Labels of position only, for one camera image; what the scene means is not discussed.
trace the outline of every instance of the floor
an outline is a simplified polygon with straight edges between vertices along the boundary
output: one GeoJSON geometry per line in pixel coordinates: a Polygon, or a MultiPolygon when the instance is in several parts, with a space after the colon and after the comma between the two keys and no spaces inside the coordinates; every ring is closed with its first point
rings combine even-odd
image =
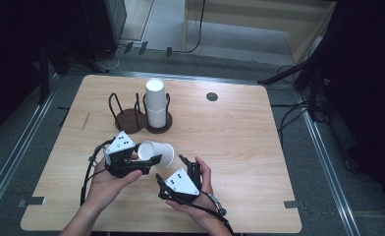
{"type": "MultiPolygon", "coordinates": [[[[162,76],[169,73],[198,80],[209,80],[209,77],[213,77],[215,80],[226,80],[229,83],[235,80],[239,80],[238,83],[254,83],[258,79],[267,79],[281,72],[287,65],[294,65],[282,32],[216,24],[203,24],[201,45],[190,56],[173,55],[165,58],[167,47],[170,46],[174,50],[182,47],[183,4],[184,1],[180,0],[154,0],[151,9],[143,9],[144,12],[150,10],[150,14],[145,18],[142,29],[138,31],[137,37],[140,40],[135,42],[136,46],[140,46],[142,42],[147,41],[148,53],[141,57],[137,55],[138,48],[126,54],[120,50],[116,53],[120,65],[116,70],[112,70],[111,74],[127,75],[131,72],[132,76],[145,76],[148,72],[162,76]],[[244,40],[244,34],[251,36],[244,40]]],[[[188,39],[188,48],[196,43],[196,24],[189,22],[191,37],[188,39]]],[[[117,62],[116,58],[112,57],[99,63],[112,66],[117,62]]],[[[54,135],[46,136],[44,133],[60,131],[59,124],[66,115],[66,109],[59,107],[71,105],[83,73],[87,73],[86,69],[73,67],[72,70],[69,76],[57,78],[60,81],[57,87],[56,82],[53,82],[52,88],[56,90],[56,95],[52,98],[52,104],[47,104],[50,108],[47,111],[37,111],[46,112],[43,114],[43,120],[36,120],[40,128],[30,131],[31,136],[34,136],[32,143],[25,143],[28,145],[26,150],[16,153],[20,158],[18,163],[13,162],[17,169],[16,174],[11,176],[10,181],[13,184],[5,186],[6,194],[0,199],[0,233],[3,232],[4,235],[9,234],[6,232],[12,235],[51,235],[21,231],[20,220],[24,209],[17,203],[31,196],[33,185],[37,183],[45,163],[42,160],[49,156],[49,151],[55,143],[54,135]]],[[[295,92],[292,89],[292,81],[293,77],[290,77],[287,82],[268,88],[271,103],[290,104],[303,100],[301,95],[307,94],[295,92]]],[[[5,159],[0,158],[0,169],[11,161],[10,150],[15,150],[11,144],[21,138],[22,130],[28,121],[33,119],[34,105],[29,104],[37,98],[36,91],[0,129],[0,155],[4,153],[7,156],[5,159]],[[13,126],[20,128],[12,131],[13,126]]],[[[288,110],[273,108],[278,126],[288,110]]],[[[296,198],[302,203],[302,232],[298,235],[385,235],[385,197],[379,189],[379,184],[367,175],[346,170],[344,154],[326,124],[312,124],[306,116],[295,120],[284,130],[284,155],[296,198]],[[321,136],[314,137],[315,132],[310,130],[317,130],[321,136]],[[336,189],[341,190],[337,196],[333,194],[336,189]],[[352,217],[355,225],[345,224],[345,217],[352,217]]]]}

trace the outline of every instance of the white triangular marker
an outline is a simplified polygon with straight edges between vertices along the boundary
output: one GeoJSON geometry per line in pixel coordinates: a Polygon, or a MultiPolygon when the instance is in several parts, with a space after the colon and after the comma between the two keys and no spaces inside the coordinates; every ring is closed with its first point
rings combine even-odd
{"type": "Polygon", "coordinates": [[[184,168],[178,169],[177,172],[165,180],[165,184],[177,193],[199,195],[199,190],[184,168]]]}

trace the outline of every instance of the wrist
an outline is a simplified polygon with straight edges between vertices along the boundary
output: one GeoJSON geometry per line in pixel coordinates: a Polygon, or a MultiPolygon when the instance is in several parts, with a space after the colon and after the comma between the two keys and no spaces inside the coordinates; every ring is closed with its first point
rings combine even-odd
{"type": "Polygon", "coordinates": [[[204,218],[197,224],[211,236],[230,235],[227,227],[216,217],[204,218]]]}
{"type": "Polygon", "coordinates": [[[90,201],[86,201],[82,204],[79,211],[86,216],[96,217],[103,211],[103,208],[100,208],[96,204],[92,204],[90,201]]]}

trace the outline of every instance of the hand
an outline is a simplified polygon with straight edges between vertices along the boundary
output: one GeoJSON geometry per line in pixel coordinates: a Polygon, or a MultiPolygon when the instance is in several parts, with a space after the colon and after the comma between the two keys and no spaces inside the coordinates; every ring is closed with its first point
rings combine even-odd
{"type": "MultiPolygon", "coordinates": [[[[133,153],[131,159],[138,159],[138,155],[133,153]]],[[[129,173],[125,178],[116,178],[107,170],[104,170],[105,159],[97,164],[93,173],[98,173],[92,177],[91,186],[87,198],[84,203],[97,207],[99,210],[104,210],[109,206],[120,191],[135,182],[141,175],[140,170],[129,173]]]]}
{"type": "MultiPolygon", "coordinates": [[[[201,191],[213,195],[213,187],[211,186],[211,169],[199,157],[195,161],[201,166],[201,191]]],[[[222,224],[222,222],[213,215],[187,205],[180,205],[174,201],[167,200],[165,202],[174,210],[188,214],[193,221],[203,227],[210,235],[231,235],[229,230],[222,224]]],[[[209,208],[217,212],[217,208],[213,201],[211,201],[205,194],[200,194],[193,202],[194,205],[209,208]]]]}
{"type": "MultiPolygon", "coordinates": [[[[138,155],[132,154],[131,159],[138,159],[138,155]]],[[[142,175],[140,170],[136,170],[125,178],[116,178],[104,170],[104,162],[103,157],[94,168],[94,173],[98,174],[91,179],[84,204],[60,235],[90,235],[98,215],[116,199],[123,188],[134,183],[142,175]]]]}

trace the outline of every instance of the white cup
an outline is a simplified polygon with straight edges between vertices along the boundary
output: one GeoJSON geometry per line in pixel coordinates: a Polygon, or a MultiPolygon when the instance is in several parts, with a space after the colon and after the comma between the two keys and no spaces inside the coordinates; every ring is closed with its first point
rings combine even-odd
{"type": "Polygon", "coordinates": [[[155,165],[158,168],[166,168],[174,160],[174,148],[169,144],[145,141],[137,150],[137,155],[141,160],[150,160],[151,157],[158,154],[162,154],[161,162],[155,165]]]}
{"type": "Polygon", "coordinates": [[[153,128],[162,128],[166,125],[166,108],[154,111],[146,107],[147,122],[153,128]]]}
{"type": "Polygon", "coordinates": [[[146,82],[146,107],[158,111],[167,105],[165,85],[162,80],[151,79],[146,82]]]}

